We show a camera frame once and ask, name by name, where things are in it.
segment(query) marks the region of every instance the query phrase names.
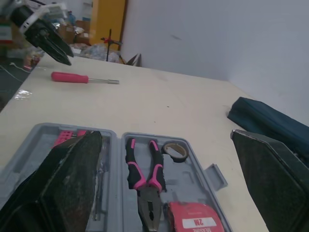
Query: pink screwdriver handle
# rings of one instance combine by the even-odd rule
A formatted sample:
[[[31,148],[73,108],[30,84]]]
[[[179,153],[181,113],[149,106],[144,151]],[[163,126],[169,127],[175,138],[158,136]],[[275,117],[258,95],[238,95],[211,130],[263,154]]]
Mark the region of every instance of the pink screwdriver handle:
[[[57,82],[88,83],[88,76],[81,76],[73,73],[53,72],[52,80]]]

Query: roll of tape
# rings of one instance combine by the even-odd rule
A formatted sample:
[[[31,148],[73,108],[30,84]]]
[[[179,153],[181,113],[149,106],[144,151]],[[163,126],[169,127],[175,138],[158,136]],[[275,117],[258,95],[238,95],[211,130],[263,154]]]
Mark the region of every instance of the roll of tape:
[[[163,153],[168,154],[175,163],[182,163],[189,156],[187,150],[177,143],[166,143],[162,149]]]

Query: pink pliers handle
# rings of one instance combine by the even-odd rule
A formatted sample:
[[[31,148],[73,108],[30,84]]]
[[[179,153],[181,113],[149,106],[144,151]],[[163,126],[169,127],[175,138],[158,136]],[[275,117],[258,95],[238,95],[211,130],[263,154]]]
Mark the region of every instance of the pink pliers handle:
[[[130,138],[126,143],[126,163],[129,168],[129,176],[127,177],[129,188],[138,190],[146,185],[155,187],[159,193],[166,190],[165,180],[163,176],[163,156],[158,148],[157,143],[151,140],[149,143],[150,152],[152,155],[152,169],[147,182],[140,167],[136,163],[134,156],[135,139]]]

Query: pliers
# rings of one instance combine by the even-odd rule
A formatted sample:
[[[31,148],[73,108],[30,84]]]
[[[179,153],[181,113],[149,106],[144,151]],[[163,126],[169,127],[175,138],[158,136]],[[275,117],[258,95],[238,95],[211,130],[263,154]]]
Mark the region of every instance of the pliers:
[[[126,163],[129,168],[127,178],[129,189],[135,189],[138,195],[139,216],[146,232],[157,232],[160,224],[161,206],[160,193],[166,190],[163,176],[163,156],[154,140],[149,142],[152,156],[152,167],[146,180],[134,157],[135,139],[126,143]]]

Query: tool case latch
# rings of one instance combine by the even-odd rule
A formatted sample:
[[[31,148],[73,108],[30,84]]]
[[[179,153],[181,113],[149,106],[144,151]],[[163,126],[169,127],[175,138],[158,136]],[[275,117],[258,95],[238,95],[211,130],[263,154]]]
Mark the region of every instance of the tool case latch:
[[[228,185],[217,164],[212,164],[207,169],[205,169],[204,172],[210,179],[215,191],[219,191]]]

